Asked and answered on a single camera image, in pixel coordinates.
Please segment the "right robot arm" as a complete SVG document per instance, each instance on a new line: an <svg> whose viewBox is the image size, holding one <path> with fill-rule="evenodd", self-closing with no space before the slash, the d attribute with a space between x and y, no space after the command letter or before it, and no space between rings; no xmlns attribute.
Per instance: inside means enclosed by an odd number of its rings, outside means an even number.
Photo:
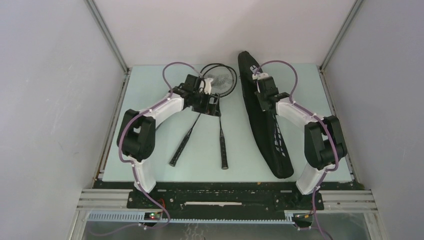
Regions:
<svg viewBox="0 0 424 240"><path fill-rule="evenodd" d="M320 187L328 172L339 168L347 152L337 117L324 117L296 103L286 92L279 92L273 77L267 73L253 74L260 107L290 121L304 133L305 168L296 181L298 191L291 194L291 204L304 209L311 202L310 194Z"/></svg>

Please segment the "black racket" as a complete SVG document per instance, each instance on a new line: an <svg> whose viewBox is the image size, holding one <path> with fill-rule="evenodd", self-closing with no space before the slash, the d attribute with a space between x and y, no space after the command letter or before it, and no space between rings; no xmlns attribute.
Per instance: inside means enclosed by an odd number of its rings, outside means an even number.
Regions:
<svg viewBox="0 0 424 240"><path fill-rule="evenodd" d="M209 75L209 72L216 68L224 68L227 69L229 74L219 74L219 75ZM237 73L234 68L222 64L222 63L210 63L203 67L201 69L201 73L203 71L203 75L212 78L213 81L211 82L211 93L218 95L218 99L221 100L222 98L228 96L231 94L236 85L237 85ZM220 156L221 156L221 169L227 170L229 168L228 166L228 160L227 160L227 150L226 150L226 141L224 136L224 131L222 127L222 118L221 118L221 111L220 111L220 103L217 103L217 111L218 111L218 119L219 119L219 144L220 144ZM179 146L177 147L174 155L172 156L170 162L168 163L170 166L175 167L181 153L183 152L184 148L186 147L192 131L199 120L201 114L199 113L196 117L194 123L192 126L188 129L184 137L182 138Z"/></svg>
<svg viewBox="0 0 424 240"><path fill-rule="evenodd" d="M212 93L220 96L219 107L222 98L231 94L237 85L237 73L229 65L223 63L209 63L204 66L201 71L204 76L213 78ZM222 112L220 112L219 120L219 146L220 146L220 159L221 169L227 170L229 168L227 157L227 146L222 125Z"/></svg>

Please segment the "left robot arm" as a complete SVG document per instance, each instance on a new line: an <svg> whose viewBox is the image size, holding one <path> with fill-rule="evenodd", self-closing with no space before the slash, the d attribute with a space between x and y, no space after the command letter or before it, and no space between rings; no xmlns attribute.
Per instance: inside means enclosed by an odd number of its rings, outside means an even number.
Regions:
<svg viewBox="0 0 424 240"><path fill-rule="evenodd" d="M186 108L192 111L219 116L220 96L213 93L211 77L187 75L185 82L171 88L167 95L153 106L137 111L127 110L118 133L118 156L123 163L130 163L134 185L141 191L138 201L145 208L153 208L158 194L153 190L157 180L149 159L156 144L156 130L160 124Z"/></svg>

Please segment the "black racket bag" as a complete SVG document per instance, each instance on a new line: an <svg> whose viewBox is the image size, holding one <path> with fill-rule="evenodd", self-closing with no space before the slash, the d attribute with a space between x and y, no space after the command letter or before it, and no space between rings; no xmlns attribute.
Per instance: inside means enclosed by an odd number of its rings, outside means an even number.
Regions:
<svg viewBox="0 0 424 240"><path fill-rule="evenodd" d="M294 174L293 165L280 126L274 114L262 111L255 95L257 86L252 75L259 63L248 52L237 56L244 105L255 143L272 174L278 179L287 179Z"/></svg>

